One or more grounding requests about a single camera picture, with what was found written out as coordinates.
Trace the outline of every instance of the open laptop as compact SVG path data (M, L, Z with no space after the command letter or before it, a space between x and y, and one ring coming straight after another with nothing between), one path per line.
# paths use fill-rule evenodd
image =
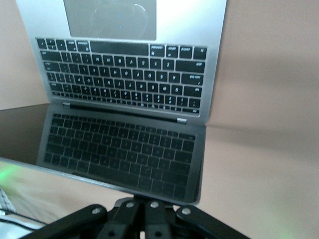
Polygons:
M16 0L51 105L37 166L199 200L226 0Z

